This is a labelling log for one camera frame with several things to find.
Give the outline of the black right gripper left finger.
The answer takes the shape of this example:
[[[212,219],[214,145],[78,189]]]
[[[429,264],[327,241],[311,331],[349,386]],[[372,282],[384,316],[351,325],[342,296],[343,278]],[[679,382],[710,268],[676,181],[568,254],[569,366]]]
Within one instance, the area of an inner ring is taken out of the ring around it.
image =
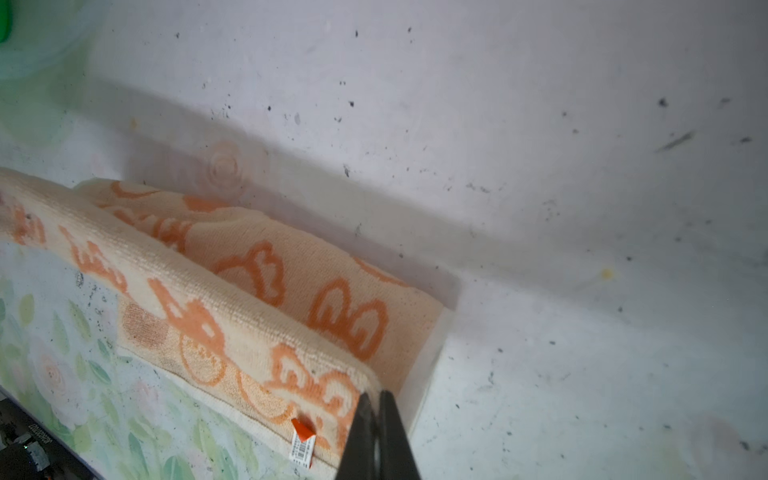
[[[376,415],[370,397],[363,393],[338,466],[336,480],[374,480],[378,478]]]

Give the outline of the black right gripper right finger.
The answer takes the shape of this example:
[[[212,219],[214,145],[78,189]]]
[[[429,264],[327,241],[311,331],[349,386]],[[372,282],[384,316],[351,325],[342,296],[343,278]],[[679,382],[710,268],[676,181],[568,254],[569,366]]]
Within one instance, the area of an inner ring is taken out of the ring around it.
[[[378,413],[378,478],[382,480],[420,480],[407,433],[394,395],[382,391]]]

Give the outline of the orange bunny towel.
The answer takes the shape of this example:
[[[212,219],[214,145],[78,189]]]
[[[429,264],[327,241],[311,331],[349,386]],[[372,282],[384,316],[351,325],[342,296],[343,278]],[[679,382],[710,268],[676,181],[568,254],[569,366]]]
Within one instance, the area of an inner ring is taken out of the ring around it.
[[[281,448],[304,426],[338,467],[358,400],[419,416],[451,313],[429,294],[251,209],[123,181],[5,169],[1,232],[120,296],[119,345]]]

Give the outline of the green plastic basket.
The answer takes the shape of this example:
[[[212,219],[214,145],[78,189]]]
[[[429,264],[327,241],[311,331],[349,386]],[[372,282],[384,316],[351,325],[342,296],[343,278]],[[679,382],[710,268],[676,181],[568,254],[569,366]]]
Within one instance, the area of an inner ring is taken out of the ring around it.
[[[12,28],[12,7],[10,0],[0,0],[0,42],[10,35]]]

